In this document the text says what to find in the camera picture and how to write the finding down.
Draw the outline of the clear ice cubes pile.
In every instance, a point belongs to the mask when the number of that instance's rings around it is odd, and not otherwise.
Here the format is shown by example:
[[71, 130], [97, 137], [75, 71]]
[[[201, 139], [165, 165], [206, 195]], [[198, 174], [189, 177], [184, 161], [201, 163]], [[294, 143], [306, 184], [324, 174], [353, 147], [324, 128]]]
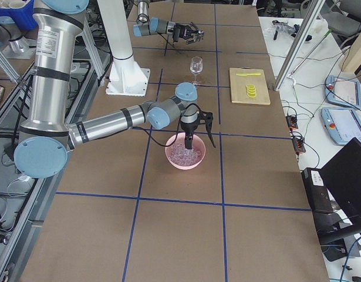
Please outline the clear ice cubes pile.
[[191, 166], [201, 160], [202, 152], [194, 147], [189, 150], [183, 143], [175, 143], [170, 147], [170, 160], [180, 166]]

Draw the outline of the clear wine glass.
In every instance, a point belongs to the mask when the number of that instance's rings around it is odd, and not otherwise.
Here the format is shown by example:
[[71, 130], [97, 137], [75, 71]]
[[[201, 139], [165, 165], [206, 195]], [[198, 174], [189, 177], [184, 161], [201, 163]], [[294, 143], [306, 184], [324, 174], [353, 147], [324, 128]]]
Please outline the clear wine glass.
[[190, 62], [190, 71], [194, 76], [193, 85], [198, 86], [197, 76], [203, 71], [203, 59], [199, 56], [195, 56]]

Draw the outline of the pink bowl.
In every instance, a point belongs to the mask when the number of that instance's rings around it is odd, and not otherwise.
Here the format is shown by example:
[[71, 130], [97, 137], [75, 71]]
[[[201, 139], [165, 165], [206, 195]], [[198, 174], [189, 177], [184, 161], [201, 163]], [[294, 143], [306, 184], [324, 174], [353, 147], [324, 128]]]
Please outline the pink bowl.
[[206, 147], [203, 140], [196, 135], [193, 136], [192, 149], [186, 149], [184, 141], [184, 132], [177, 136], [173, 135], [166, 143], [172, 145], [165, 148], [165, 155], [174, 167], [189, 170], [197, 167], [204, 160]]

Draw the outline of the yellow plastic knife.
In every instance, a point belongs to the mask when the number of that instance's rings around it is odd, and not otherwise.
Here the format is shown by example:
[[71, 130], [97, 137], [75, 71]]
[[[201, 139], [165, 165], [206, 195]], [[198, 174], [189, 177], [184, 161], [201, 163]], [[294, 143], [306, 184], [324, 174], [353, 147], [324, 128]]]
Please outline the yellow plastic knife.
[[236, 73], [235, 75], [240, 77], [247, 77], [247, 76], [261, 76], [262, 74], [260, 72], [254, 72], [254, 73]]

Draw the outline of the bamboo cutting board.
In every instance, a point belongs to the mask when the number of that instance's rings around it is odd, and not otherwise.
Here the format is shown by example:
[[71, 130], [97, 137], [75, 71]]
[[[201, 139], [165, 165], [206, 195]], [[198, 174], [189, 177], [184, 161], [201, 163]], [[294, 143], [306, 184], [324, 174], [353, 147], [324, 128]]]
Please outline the bamboo cutting board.
[[262, 69], [230, 68], [232, 103], [270, 105], [268, 87]]

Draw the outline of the blue teach pendant right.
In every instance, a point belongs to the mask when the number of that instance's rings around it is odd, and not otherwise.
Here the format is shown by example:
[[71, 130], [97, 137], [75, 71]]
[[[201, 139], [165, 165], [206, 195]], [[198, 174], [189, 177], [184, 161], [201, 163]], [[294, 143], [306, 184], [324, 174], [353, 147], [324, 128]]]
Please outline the blue teach pendant right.
[[324, 107], [320, 115], [327, 132], [337, 145], [344, 146], [354, 137], [361, 143], [361, 121], [354, 109]]

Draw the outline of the blue teach pendant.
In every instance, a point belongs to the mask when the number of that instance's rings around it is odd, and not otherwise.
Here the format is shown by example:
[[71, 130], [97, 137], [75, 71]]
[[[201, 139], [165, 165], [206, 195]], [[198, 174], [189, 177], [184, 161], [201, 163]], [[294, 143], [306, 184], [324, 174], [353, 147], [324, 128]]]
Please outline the blue teach pendant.
[[320, 115], [327, 132], [337, 145], [344, 146], [354, 137], [361, 143], [361, 121], [354, 109], [324, 107]]
[[361, 84], [357, 79], [329, 75], [325, 82], [325, 96], [331, 104], [361, 108]]

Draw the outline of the black monitor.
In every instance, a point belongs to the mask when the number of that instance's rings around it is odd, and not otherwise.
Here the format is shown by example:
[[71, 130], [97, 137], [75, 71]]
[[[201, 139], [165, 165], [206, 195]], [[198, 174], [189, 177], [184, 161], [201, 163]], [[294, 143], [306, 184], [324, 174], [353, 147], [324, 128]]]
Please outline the black monitor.
[[361, 220], [361, 142], [354, 137], [319, 173], [345, 214]]

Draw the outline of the blue teach pendant left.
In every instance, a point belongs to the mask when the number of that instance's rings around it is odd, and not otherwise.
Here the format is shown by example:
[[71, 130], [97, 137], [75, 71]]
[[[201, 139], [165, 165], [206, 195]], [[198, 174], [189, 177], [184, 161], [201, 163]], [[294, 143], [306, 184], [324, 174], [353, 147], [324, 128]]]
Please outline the blue teach pendant left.
[[325, 96], [331, 104], [361, 108], [361, 84], [357, 79], [329, 75], [325, 82]]

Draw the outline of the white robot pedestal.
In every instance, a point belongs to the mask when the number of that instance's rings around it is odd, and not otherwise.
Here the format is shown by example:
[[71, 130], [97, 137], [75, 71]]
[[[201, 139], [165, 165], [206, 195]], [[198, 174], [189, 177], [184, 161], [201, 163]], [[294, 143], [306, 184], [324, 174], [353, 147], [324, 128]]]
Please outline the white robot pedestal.
[[113, 57], [106, 93], [144, 97], [150, 70], [142, 69], [134, 59], [123, 1], [97, 3]]

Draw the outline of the aluminium frame post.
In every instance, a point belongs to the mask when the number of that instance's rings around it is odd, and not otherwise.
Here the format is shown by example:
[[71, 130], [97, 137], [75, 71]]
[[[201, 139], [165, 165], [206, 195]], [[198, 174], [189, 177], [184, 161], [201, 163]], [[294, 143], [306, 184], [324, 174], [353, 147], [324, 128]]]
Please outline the aluminium frame post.
[[309, 30], [310, 30], [313, 22], [316, 20], [324, 3], [325, 3], [325, 0], [311, 1], [308, 11], [301, 23], [299, 32], [298, 32], [297, 36], [295, 37], [293, 44], [291, 45], [291, 47], [289, 49], [289, 53], [287, 54], [287, 56], [285, 58], [285, 61], [281, 67], [281, 70], [279, 71], [278, 77], [274, 84], [275, 91], [279, 91], [279, 89], [281, 88], [282, 83], [284, 82], [287, 74], [289, 73], [293, 62], [296, 59], [300, 48], [302, 47], [303, 43], [305, 42], [306, 36], [308, 35]]

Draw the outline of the green handled reacher stick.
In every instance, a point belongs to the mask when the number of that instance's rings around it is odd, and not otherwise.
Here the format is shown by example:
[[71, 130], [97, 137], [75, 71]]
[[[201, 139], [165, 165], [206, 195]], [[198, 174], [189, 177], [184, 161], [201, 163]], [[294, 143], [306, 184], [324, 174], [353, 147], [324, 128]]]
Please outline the green handled reacher stick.
[[296, 84], [295, 78], [293, 77], [293, 75], [295, 74], [295, 72], [301, 67], [301, 65], [311, 56], [311, 54], [316, 50], [316, 48], [327, 38], [327, 36], [332, 32], [331, 29], [329, 29], [327, 31], [327, 33], [324, 34], [324, 36], [322, 37], [322, 39], [320, 40], [319, 43], [317, 43], [309, 52], [308, 54], [300, 61], [300, 63], [288, 74], [287, 78], [288, 79], [292, 79], [293, 80], [293, 84]]

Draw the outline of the wooden stand post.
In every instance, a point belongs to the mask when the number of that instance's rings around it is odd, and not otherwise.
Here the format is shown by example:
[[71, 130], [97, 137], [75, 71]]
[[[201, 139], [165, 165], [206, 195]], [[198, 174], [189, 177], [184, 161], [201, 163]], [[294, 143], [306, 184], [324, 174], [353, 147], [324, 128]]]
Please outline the wooden stand post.
[[361, 65], [361, 32], [354, 41], [342, 63], [341, 70], [343, 72], [354, 72]]

